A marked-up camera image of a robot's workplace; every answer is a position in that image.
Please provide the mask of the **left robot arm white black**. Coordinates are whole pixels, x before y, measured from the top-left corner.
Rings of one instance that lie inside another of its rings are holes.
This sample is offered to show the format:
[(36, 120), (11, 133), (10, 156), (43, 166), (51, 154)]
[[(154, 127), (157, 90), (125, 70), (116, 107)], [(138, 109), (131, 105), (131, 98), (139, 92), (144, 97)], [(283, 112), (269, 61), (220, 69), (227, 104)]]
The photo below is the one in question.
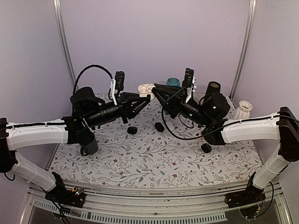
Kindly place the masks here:
[(122, 93), (111, 102), (95, 96), (91, 87), (83, 87), (70, 98), (73, 114), (53, 121), (27, 124), (0, 120), (0, 171), (17, 175), (47, 192), (60, 203), (69, 199), (61, 177), (45, 171), (24, 158), (17, 149), (46, 144), (79, 144), (83, 155), (97, 152), (95, 128), (122, 118), (123, 123), (137, 116), (150, 102), (150, 96)]

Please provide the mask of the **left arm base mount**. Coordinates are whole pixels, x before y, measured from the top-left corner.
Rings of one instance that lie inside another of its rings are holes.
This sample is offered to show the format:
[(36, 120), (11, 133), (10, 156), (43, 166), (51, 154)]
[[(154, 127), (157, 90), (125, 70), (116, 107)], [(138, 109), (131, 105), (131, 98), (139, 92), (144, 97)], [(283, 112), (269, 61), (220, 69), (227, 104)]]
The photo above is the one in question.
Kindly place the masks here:
[(52, 172), (55, 177), (55, 187), (46, 191), (45, 199), (58, 204), (69, 205), (72, 207), (83, 208), (86, 194), (84, 189), (75, 187), (71, 190), (65, 187), (65, 184), (59, 174)]

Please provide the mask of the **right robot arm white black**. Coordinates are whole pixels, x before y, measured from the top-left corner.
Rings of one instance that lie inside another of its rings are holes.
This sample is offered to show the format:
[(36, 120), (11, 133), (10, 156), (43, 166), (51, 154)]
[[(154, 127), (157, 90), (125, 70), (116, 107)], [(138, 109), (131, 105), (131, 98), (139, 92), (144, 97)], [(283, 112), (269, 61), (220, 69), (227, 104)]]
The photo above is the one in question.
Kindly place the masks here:
[(278, 140), (279, 144), (267, 162), (255, 172), (242, 192), (242, 200), (252, 203), (268, 183), (291, 162), (299, 159), (299, 122), (289, 108), (277, 113), (251, 119), (225, 119), (230, 110), (226, 98), (220, 93), (220, 84), (210, 82), (205, 96), (196, 102), (187, 88), (155, 84), (152, 88), (162, 106), (162, 113), (171, 118), (181, 114), (203, 128), (200, 137), (210, 145), (225, 145), (242, 140)]

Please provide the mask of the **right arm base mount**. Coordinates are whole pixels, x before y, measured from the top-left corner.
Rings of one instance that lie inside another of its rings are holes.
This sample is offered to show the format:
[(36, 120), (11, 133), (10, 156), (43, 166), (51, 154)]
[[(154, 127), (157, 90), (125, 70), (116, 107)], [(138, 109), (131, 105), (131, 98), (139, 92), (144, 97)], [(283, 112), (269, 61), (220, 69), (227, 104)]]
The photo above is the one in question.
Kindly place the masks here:
[(229, 208), (256, 203), (255, 206), (240, 209), (241, 215), (246, 219), (255, 219), (263, 214), (262, 208), (264, 206), (266, 196), (263, 189), (258, 189), (253, 186), (253, 178), (255, 174), (256, 172), (254, 172), (250, 177), (245, 190), (228, 193), (225, 195), (224, 199), (224, 202)]

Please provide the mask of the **white earbud case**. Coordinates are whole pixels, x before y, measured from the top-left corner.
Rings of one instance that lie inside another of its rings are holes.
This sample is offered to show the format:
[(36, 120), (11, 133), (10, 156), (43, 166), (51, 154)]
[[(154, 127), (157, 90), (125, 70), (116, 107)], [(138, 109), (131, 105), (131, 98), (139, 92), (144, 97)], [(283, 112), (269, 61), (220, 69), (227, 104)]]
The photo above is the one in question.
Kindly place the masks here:
[(141, 84), (138, 86), (138, 93), (139, 97), (146, 98), (147, 96), (150, 96), (150, 100), (154, 100), (156, 97), (154, 93), (152, 92), (152, 89), (155, 87), (154, 84)]

